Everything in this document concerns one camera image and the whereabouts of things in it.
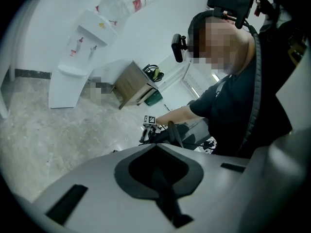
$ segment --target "man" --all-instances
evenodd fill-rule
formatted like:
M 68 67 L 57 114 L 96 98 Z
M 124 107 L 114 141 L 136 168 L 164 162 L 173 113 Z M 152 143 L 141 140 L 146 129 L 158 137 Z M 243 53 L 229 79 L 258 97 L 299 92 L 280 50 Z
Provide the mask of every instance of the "man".
M 205 117 L 208 119 L 208 131 L 217 141 L 213 153 L 249 158 L 257 147 L 271 144 L 291 130 L 288 118 L 275 97 L 288 75 L 279 78 L 279 82 L 269 77 L 271 74 L 278 78 L 277 56 L 282 57 L 279 65 L 288 59 L 282 55 L 284 51 L 279 47 L 280 41 L 277 41 L 276 50 L 274 43 L 265 43 L 267 36 L 264 33 L 260 35 L 263 60 L 259 117 L 248 142 L 239 150 L 253 106 L 255 42 L 247 31 L 207 15 L 210 12 L 202 12 L 191 22 L 189 52 L 194 59 L 205 58 L 212 69 L 223 69 L 228 76 L 211 86 L 194 103 L 171 111 L 156 122 L 160 125 L 167 125 L 169 121 L 178 124 Z M 275 53 L 274 60 L 271 60 L 271 52 Z

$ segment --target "black slot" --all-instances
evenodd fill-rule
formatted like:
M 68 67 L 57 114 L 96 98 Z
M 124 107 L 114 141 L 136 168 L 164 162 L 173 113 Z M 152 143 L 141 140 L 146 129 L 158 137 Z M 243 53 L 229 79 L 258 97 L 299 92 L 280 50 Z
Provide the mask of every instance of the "black slot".
M 231 163 L 222 163 L 221 167 L 229 169 L 229 170 L 237 171 L 240 173 L 243 173 L 246 168 L 245 166 L 240 166 L 240 165 L 231 164 Z
M 130 175 L 153 190 L 157 190 L 153 184 L 154 174 L 159 174 L 157 170 L 164 176 L 168 185 L 173 185 L 188 173 L 188 169 L 186 163 L 160 148 L 149 150 L 129 165 Z
M 87 191 L 87 187 L 75 184 L 60 200 L 46 213 L 50 219 L 63 225 L 74 208 Z

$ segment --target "ceiling light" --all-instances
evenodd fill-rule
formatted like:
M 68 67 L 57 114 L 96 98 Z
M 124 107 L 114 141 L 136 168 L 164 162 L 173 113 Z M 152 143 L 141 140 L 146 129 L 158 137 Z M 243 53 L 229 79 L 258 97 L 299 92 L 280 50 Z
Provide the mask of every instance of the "ceiling light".
M 199 94 L 196 92 L 196 90 L 194 90 L 194 88 L 193 87 L 191 87 L 191 89 L 193 90 L 193 92 L 196 94 L 196 96 L 199 98 L 200 96 L 199 96 Z
M 216 74 L 212 74 L 214 79 L 218 82 L 219 81 L 219 78 L 216 76 Z

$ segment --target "wooden cabinet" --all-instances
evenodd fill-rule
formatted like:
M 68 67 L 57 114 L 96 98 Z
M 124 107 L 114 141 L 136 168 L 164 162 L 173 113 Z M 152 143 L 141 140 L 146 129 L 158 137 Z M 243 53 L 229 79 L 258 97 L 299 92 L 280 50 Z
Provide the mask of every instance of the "wooden cabinet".
M 114 85 L 123 97 L 119 109 L 126 105 L 139 105 L 158 90 L 158 87 L 134 61 L 125 69 Z

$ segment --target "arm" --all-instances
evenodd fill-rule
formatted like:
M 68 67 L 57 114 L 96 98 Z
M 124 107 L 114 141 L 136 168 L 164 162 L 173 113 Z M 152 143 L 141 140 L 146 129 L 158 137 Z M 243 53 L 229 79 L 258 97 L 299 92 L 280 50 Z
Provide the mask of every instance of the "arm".
M 191 111 L 190 106 L 187 105 L 177 110 L 168 112 L 164 116 L 157 118 L 156 123 L 159 125 L 168 125 L 168 123 L 172 121 L 174 124 L 178 124 L 178 123 L 183 123 L 183 122 L 186 122 L 192 119 L 199 119 L 199 118 L 202 118 L 202 117 L 194 114 Z

